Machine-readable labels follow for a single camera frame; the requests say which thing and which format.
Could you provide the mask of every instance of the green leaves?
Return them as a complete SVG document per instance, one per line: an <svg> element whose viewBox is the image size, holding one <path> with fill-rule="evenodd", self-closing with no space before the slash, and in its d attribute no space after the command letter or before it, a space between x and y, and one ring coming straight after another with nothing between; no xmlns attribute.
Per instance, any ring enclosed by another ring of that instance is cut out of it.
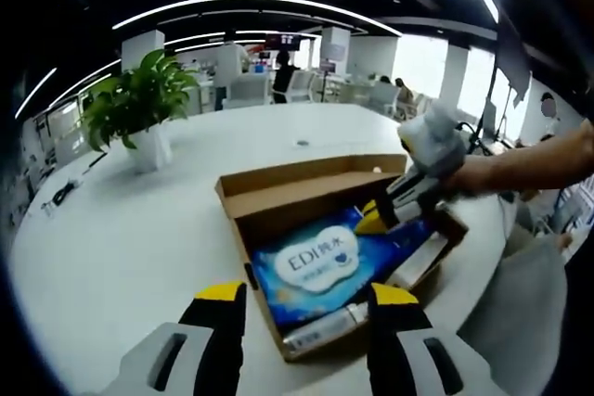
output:
<svg viewBox="0 0 594 396"><path fill-rule="evenodd" d="M89 91L90 104L83 114L88 129L88 143L96 151L121 137L125 147L134 149L129 135L168 119L185 118L189 94L198 86L175 57L165 57L163 50L145 55L140 66L112 76Z"/></svg>
<svg viewBox="0 0 594 396"><path fill-rule="evenodd" d="M137 148L136 145L130 140L130 135L128 135L128 134L125 134L124 136L122 136L122 144L127 148L131 148L131 149Z"/></svg>
<svg viewBox="0 0 594 396"><path fill-rule="evenodd" d="M159 59L162 58L165 50L153 50L150 53L147 53L143 58L142 62L140 62L140 69L144 70L152 70L155 67L155 64Z"/></svg>
<svg viewBox="0 0 594 396"><path fill-rule="evenodd" d="M117 77L111 76L110 78L104 79L100 83L96 83L91 87L91 95L98 96L101 93L113 93L120 83Z"/></svg>

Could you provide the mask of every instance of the white flower pot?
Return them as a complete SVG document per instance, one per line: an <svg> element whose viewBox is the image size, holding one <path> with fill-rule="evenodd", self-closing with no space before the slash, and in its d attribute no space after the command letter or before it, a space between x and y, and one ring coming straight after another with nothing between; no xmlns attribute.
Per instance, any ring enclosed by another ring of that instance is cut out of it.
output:
<svg viewBox="0 0 594 396"><path fill-rule="evenodd" d="M137 172L158 171L171 163L173 158L171 146L163 134L161 125L156 124L147 130L131 134L130 141L134 143L136 149L127 148L127 150L134 161Z"/></svg>

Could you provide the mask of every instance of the person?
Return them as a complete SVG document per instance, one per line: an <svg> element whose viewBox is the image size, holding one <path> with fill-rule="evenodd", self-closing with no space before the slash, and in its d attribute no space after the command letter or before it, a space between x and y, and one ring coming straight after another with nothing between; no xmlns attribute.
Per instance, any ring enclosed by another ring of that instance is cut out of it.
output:
<svg viewBox="0 0 594 396"><path fill-rule="evenodd" d="M235 31L225 33L225 43L216 51L216 72L214 74L214 110L223 109L226 90L242 72L243 65L250 63L248 52L241 45L235 44Z"/></svg>
<svg viewBox="0 0 594 396"><path fill-rule="evenodd" d="M546 92L540 98L540 110L547 118L547 126L545 134L540 138L540 141L547 141L557 134L561 120L557 117L557 104L555 98L550 92Z"/></svg>
<svg viewBox="0 0 594 396"><path fill-rule="evenodd" d="M495 157L468 157L445 179L445 186L481 195L528 188L561 189L589 178L594 173L594 95L587 99L591 111L577 130ZM509 379L506 384L513 386L514 378L516 383L525 381L529 374L541 390L546 387L543 394L553 395L577 394L580 385L587 382L588 371L579 354L586 339L592 337L591 310L585 305L594 288L594 232L591 228L588 231L586 241L564 271L555 253L571 241L571 236L558 238L557 246L547 245L546 237L535 238L534 249L504 259L484 294L486 302L482 300L467 321L464 339L494 370L497 366L506 370L498 376ZM538 268L547 273L533 274ZM542 311L535 312L535 307ZM504 323L497 322L500 317L505 318ZM502 353L502 345L515 354L513 360Z"/></svg>
<svg viewBox="0 0 594 396"><path fill-rule="evenodd" d="M272 85L272 89L275 92L273 94L275 104L287 104L287 98L283 94L287 93L293 72L298 70L297 67L289 63L290 59L291 57L287 50L280 50L278 52L277 64L279 68L275 77L275 83Z"/></svg>
<svg viewBox="0 0 594 396"><path fill-rule="evenodd" d="M414 96L412 94L412 91L405 85L402 78L396 79L396 87L400 88L400 93L398 93L398 98L396 99L397 103L409 104L410 106L414 105Z"/></svg>

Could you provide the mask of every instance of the desk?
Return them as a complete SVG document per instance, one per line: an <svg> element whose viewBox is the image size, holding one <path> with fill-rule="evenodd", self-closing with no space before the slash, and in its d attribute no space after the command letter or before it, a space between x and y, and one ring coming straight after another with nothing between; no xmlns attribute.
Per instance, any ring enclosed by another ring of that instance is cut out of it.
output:
<svg viewBox="0 0 594 396"><path fill-rule="evenodd" d="M397 125L346 104L231 109L169 122L173 164L136 176L123 147L114 144L47 218L41 203L79 178L97 155L55 172L35 197L8 262L19 306L47 362L75 394L102 390L122 356L161 323L178 320L196 291L244 277L214 192L221 174L405 153ZM309 147L297 146L301 139ZM486 197L460 202L454 212L470 231L443 263L427 314L457 330L495 272L514 209ZM330 375L345 395L370 393L365 359L285 364L250 291L247 311L238 395L278 396Z"/></svg>

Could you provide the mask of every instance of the tissue pack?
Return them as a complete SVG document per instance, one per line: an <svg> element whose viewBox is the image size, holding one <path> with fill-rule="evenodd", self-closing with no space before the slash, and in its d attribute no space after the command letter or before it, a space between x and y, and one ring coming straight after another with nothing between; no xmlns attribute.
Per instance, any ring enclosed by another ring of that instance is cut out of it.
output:
<svg viewBox="0 0 594 396"><path fill-rule="evenodd" d="M387 235L357 236L362 218L356 207L348 208L254 252L253 270L277 326L338 310L374 278L402 264L433 232L416 220Z"/></svg>

